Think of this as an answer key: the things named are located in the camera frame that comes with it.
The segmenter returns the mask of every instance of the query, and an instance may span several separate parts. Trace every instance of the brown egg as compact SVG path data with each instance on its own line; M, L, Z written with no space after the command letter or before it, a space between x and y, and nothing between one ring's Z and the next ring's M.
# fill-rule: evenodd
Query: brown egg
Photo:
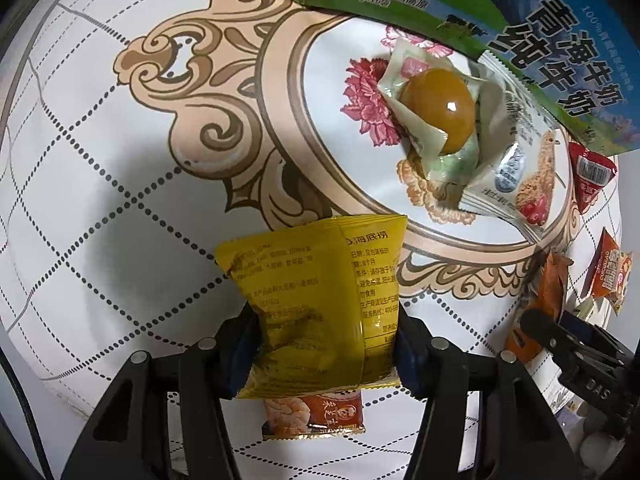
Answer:
M462 79L449 70L433 68L412 77L402 90L400 102L447 133L441 155L460 150L473 133L476 105Z

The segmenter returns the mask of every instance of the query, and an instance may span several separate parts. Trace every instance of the pink flower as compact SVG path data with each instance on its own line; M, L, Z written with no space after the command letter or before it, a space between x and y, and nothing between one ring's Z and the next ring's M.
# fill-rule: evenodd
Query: pink flower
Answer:
M401 28L395 28L392 25L386 26L386 36L382 38L382 40L380 40L380 43L386 46L391 52L396 46L396 41L398 40L398 38L402 38L403 40L407 40L409 43L414 44L415 46L424 48L427 52L435 57L446 57L453 54L453 50L451 50L448 46L444 46L439 43L435 43L434 41L427 40L426 38L413 34L412 32L407 32L406 30L402 30Z
M420 72L424 72L429 68L429 63L415 59L415 57L407 57L402 62L400 68L400 75L407 79L411 79L414 75L418 75Z
M374 146L393 146L400 142L401 127L395 122L386 101L378 91L377 82L385 73L388 61L379 57L372 60L351 59L347 72L351 76L345 79L347 89L344 95L350 103L340 108L354 121L361 121L360 133L368 133Z

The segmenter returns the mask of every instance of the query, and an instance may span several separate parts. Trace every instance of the brown decorative frame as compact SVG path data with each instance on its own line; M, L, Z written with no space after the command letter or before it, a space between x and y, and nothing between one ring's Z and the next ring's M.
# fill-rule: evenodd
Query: brown decorative frame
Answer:
M114 71L140 104L175 114L174 159L194 176L224 182L227 210L257 208L271 229L332 214L393 213L340 168L306 107L309 49L349 19L293 0L210 0L209 8L170 18L132 41ZM187 71L169 77L175 38L185 36L195 42ZM401 294L430 288L460 299L517 295L536 253L566 246L577 234L572 181L567 187L562 212L539 244L480 244L410 220L398 270ZM414 264L416 253L436 261Z

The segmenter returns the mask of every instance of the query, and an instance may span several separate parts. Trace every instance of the black cable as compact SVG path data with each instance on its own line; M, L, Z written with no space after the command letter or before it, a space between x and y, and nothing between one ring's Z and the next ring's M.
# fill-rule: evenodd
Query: black cable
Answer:
M9 379L9 383L14 389L15 396L18 398L18 402L20 402L20 407L22 408L22 412L24 413L24 420L26 421L27 428L29 429L29 433L31 434L33 447L36 450L36 455L38 456L38 461L40 462L40 467L42 468L44 478L46 480L54 480L53 473L51 472L51 468L49 466L49 460L47 460L47 453L44 451L44 446L42 445L42 440L40 439L40 433L38 432L36 419L33 417L33 412L31 411L29 400L24 394L22 385L20 384L18 377L15 375L14 368L11 366L9 359L6 358L6 355L4 355L4 351L2 350L1 346L0 366L2 366L2 370L4 370L4 373Z

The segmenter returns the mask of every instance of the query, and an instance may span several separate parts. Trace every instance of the orange snack package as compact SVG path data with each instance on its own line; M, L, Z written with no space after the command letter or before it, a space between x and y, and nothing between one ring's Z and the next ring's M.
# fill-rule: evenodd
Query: orange snack package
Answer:
M264 409L264 439L343 436L365 431L360 390L266 399Z
M632 265L633 254L620 252L618 243L603 228L584 285L591 287L593 298L607 298L616 315L625 299L626 284Z
M538 308L554 321L558 320L566 301L566 287L569 280L569 266L574 261L562 254L549 253L542 270L537 295L520 308L507 336L505 349L511 350L524 364L542 351L542 346L520 329L520 317L531 308Z

